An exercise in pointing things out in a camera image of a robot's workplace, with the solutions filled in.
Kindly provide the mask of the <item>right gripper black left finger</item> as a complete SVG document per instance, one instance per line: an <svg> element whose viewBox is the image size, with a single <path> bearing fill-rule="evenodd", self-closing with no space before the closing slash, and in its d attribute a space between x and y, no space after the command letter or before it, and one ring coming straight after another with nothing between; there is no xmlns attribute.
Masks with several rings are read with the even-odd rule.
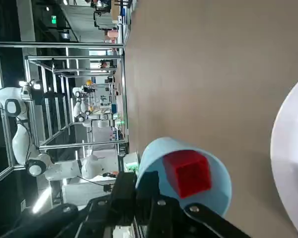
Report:
<svg viewBox="0 0 298 238"><path fill-rule="evenodd" d="M11 229L5 238L112 238L135 214L135 173L120 172L109 195L91 199L81 210L65 203Z"/></svg>

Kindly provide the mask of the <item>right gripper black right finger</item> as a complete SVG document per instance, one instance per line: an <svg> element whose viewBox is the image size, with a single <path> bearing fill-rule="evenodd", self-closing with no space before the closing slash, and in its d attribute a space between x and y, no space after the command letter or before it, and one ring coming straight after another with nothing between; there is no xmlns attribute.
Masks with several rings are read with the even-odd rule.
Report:
<svg viewBox="0 0 298 238"><path fill-rule="evenodd" d="M145 172L136 188L136 219L147 238L248 238L245 232L200 203L181 208L162 195L157 171Z"/></svg>

